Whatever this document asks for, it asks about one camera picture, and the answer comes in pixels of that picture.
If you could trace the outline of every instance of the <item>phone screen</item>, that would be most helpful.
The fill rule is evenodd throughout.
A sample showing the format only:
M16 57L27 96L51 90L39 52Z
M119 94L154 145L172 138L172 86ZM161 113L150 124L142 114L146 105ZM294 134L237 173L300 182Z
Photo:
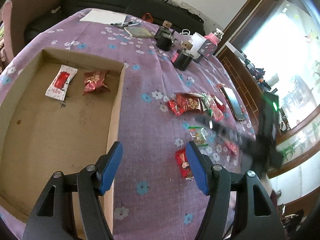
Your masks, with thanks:
M242 113L241 107L238 103L238 100L236 98L236 95L234 94L233 90L231 88L221 88L221 91L226 96L227 100L229 101L229 104L232 108L233 114L235 115L235 118L237 120L244 120L244 114Z

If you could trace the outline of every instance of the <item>black sofa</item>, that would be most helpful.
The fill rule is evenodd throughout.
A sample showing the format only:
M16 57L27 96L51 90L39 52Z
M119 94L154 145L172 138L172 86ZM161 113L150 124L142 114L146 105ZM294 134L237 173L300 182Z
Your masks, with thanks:
M204 22L198 15L160 0L62 0L60 6L58 12L48 12L28 24L24 32L25 44L39 33L85 8L111 10L139 18L145 13L150 13L155 24L162 25L167 20L172 23L171 28L178 32L188 29L191 34L198 32L205 35Z

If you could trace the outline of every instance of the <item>pink armrest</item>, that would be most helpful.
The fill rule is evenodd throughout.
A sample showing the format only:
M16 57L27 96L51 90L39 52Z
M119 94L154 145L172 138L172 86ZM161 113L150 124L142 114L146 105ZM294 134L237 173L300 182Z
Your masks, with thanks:
M36 18L55 9L61 0L9 0L3 7L4 48L11 62L24 48L23 33L26 26Z

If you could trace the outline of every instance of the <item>green led light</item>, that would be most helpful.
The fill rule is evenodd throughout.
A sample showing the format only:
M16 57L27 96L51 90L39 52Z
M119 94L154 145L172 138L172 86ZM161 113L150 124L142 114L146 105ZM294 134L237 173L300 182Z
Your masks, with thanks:
M278 111L278 107L275 102L273 102L273 107L275 108L276 111Z

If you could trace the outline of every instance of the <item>purple tablecloth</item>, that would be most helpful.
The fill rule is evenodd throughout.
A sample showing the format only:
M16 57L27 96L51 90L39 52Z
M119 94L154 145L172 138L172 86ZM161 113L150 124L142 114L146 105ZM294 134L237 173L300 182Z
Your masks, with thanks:
M89 11L78 12L41 33L15 57L0 76L0 103L23 68L45 47L76 50L124 62L127 69L119 124L124 155L115 179L114 238L194 239L209 198L198 190L195 181L181 177L174 154L190 140L188 127L197 124L193 113L176 117L168 109L167 101L177 92L210 92L226 103L216 85L224 83L233 89L234 86L215 57L211 61L203 59L200 64L192 62L181 72L170 62L178 42L173 50L163 52L157 49L154 39L131 38L117 27L79 22ZM127 19L141 21L131 16ZM151 32L158 29L157 25L147 22L141 24ZM186 40L180 34L175 37ZM242 122L233 119L229 108L224 115L223 124L254 137L246 112L246 120ZM207 133L209 146L201 152L209 155L213 163L239 172L238 157L219 136L209 129ZM229 208L228 224L232 215ZM12 227L16 224L4 212L2 217L20 237L23 226Z

